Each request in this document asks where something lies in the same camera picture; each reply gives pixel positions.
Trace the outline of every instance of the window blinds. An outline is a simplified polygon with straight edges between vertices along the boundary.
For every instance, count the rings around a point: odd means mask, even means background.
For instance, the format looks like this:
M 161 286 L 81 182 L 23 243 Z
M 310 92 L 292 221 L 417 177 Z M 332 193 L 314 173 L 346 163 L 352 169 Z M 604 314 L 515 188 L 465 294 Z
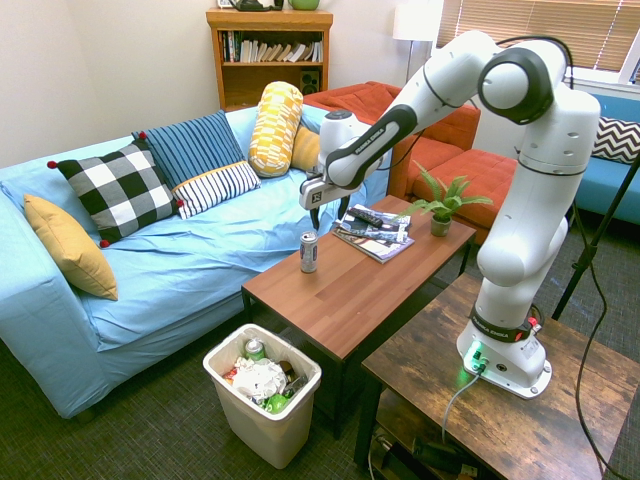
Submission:
M 494 41 L 550 35 L 575 66 L 619 71 L 640 28 L 640 0 L 445 0 L 438 46 L 468 30 Z

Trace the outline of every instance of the black and white zigzag pillow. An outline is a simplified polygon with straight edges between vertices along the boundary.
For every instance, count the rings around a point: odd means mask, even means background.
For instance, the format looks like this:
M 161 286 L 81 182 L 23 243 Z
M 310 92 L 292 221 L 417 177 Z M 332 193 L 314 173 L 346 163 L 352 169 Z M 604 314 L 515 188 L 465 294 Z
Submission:
M 640 154 L 640 123 L 600 117 L 594 157 L 633 163 Z

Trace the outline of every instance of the blue striped pillow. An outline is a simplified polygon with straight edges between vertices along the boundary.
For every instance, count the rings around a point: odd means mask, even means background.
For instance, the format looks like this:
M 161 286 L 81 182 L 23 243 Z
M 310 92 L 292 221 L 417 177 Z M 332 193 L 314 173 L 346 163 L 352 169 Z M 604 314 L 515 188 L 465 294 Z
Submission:
M 209 210 L 225 200 L 260 188 L 260 179 L 248 162 L 242 161 L 192 178 L 173 189 L 182 200 L 178 212 L 183 220 Z
M 132 135 L 147 141 L 170 188 L 210 170 L 244 160 L 224 110 Z

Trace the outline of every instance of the black and white checkered pillow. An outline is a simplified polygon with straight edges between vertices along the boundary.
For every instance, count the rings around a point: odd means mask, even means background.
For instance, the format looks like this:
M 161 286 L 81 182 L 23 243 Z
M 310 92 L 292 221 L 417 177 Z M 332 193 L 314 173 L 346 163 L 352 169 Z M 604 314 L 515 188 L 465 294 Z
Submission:
M 594 157 L 633 163 L 640 154 L 640 123 L 600 117 Z
M 177 211 L 142 140 L 104 157 L 64 160 L 57 167 L 98 226 L 102 246 L 104 241 L 116 242 Z

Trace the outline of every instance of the green plant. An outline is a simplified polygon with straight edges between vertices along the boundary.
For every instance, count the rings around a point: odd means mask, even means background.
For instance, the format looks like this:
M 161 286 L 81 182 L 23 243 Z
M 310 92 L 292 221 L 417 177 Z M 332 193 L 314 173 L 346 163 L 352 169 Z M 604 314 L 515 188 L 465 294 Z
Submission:
M 451 185 L 447 185 L 439 178 L 433 177 L 426 168 L 420 165 L 414 160 L 414 163 L 420 168 L 420 175 L 427 182 L 431 192 L 433 193 L 433 200 L 416 200 L 405 211 L 398 214 L 398 216 L 411 215 L 417 210 L 422 210 L 424 215 L 427 212 L 433 212 L 433 218 L 436 221 L 447 223 L 451 220 L 453 214 L 458 211 L 463 205 L 470 203 L 485 203 L 493 204 L 493 200 L 484 197 L 482 195 L 476 195 L 471 197 L 463 197 L 462 192 L 471 184 L 469 180 L 465 181 L 466 176 L 460 176 L 453 179 Z

